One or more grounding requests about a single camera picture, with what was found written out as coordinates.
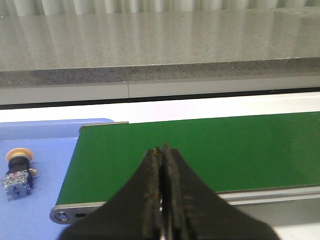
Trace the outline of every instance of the corrugated wall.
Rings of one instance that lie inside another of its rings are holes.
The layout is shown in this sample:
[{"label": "corrugated wall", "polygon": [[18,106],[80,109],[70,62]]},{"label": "corrugated wall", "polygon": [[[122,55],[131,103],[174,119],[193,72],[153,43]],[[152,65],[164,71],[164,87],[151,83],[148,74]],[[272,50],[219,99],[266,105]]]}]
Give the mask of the corrugated wall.
[{"label": "corrugated wall", "polygon": [[320,0],[0,0],[0,16],[212,11],[320,6]]}]

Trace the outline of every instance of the green conveyor belt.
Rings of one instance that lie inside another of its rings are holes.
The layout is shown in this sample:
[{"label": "green conveyor belt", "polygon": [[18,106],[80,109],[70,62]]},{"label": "green conveyor belt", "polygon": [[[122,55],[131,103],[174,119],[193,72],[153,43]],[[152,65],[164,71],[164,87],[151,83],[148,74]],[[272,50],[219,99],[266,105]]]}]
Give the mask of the green conveyor belt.
[{"label": "green conveyor belt", "polygon": [[320,184],[320,112],[97,125],[81,130],[56,204],[107,201],[164,142],[216,192]]}]

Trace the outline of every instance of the green belt surface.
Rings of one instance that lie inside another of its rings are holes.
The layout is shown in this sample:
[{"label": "green belt surface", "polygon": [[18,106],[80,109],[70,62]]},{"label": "green belt surface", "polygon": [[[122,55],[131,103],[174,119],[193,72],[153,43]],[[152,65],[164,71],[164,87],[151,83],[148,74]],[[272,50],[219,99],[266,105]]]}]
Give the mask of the green belt surface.
[{"label": "green belt surface", "polygon": [[57,205],[108,201],[167,142],[216,192],[320,184],[320,112],[84,127]]}]

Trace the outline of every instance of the granite countertop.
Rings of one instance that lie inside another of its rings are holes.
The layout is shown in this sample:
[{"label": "granite countertop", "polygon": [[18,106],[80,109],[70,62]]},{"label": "granite countertop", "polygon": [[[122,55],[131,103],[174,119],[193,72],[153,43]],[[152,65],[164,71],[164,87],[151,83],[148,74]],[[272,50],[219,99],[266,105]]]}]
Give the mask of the granite countertop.
[{"label": "granite countertop", "polygon": [[320,7],[0,18],[0,87],[320,72]]}]

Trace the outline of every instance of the blue tray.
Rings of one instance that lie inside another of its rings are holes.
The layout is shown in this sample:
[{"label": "blue tray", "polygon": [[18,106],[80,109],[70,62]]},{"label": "blue tray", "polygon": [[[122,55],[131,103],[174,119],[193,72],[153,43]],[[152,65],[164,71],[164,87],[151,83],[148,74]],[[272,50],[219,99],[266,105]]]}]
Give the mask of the blue tray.
[{"label": "blue tray", "polygon": [[64,181],[83,124],[108,123],[110,119],[75,119],[0,123],[0,178],[8,171],[5,156],[14,148],[33,152],[32,194],[8,201],[0,189],[0,239],[54,240],[66,227],[52,222],[51,208]]}]

